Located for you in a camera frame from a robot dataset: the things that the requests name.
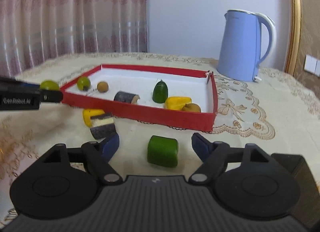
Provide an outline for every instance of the blue electric kettle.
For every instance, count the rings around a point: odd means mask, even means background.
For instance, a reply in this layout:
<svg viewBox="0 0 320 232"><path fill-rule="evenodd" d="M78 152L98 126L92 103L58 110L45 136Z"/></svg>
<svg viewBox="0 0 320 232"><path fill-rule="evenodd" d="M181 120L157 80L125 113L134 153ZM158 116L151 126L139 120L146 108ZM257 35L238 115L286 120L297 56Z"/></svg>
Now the blue electric kettle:
<svg viewBox="0 0 320 232"><path fill-rule="evenodd" d="M266 15L240 9L230 9L220 50L217 70L220 74L239 81L251 82L257 77L259 64L269 57L276 46L276 28ZM269 46L261 55L261 23L269 31Z"/></svg>

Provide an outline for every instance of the white wall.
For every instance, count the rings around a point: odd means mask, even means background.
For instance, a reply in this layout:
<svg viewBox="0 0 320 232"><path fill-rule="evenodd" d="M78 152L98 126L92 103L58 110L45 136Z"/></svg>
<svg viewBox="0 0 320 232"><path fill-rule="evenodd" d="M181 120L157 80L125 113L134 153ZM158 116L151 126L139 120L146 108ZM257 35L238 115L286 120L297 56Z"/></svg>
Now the white wall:
<svg viewBox="0 0 320 232"><path fill-rule="evenodd" d="M148 51L218 59L228 9L261 12L273 19L276 51L261 66L283 70L290 32L290 0L148 0ZM263 27L263 54L267 47L268 31Z"/></svg>

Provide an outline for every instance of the kettle lid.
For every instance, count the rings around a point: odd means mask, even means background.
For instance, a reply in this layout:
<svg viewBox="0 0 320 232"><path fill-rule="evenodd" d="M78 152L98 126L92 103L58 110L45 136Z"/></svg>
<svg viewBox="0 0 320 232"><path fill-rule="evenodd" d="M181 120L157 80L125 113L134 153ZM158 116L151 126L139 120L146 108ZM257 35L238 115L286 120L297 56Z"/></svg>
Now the kettle lid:
<svg viewBox="0 0 320 232"><path fill-rule="evenodd" d="M238 11L238 12L243 12L243 13L247 13L247 14L251 14L251 15L256 15L255 12L250 12L250 11L243 10L243 9L228 9L228 11Z"/></svg>

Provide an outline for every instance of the green cube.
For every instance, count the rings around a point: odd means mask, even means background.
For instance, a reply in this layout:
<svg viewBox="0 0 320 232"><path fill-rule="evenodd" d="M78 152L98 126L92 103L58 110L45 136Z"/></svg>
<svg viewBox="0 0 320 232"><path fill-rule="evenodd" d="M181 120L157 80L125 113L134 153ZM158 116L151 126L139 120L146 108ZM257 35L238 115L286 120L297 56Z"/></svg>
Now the green cube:
<svg viewBox="0 0 320 232"><path fill-rule="evenodd" d="M178 141L152 136L148 144L148 162L163 167L176 167L178 165Z"/></svg>

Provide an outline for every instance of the light switch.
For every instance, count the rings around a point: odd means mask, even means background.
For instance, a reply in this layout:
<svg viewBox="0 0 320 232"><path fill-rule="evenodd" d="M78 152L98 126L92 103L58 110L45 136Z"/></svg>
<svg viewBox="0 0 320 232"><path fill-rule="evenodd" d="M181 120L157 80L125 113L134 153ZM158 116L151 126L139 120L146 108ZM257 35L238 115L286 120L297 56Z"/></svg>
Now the light switch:
<svg viewBox="0 0 320 232"><path fill-rule="evenodd" d="M314 74L316 71L316 65L317 65L317 59L313 56L306 55L304 70Z"/></svg>
<svg viewBox="0 0 320 232"><path fill-rule="evenodd" d="M317 60L315 75L320 77L320 60Z"/></svg>

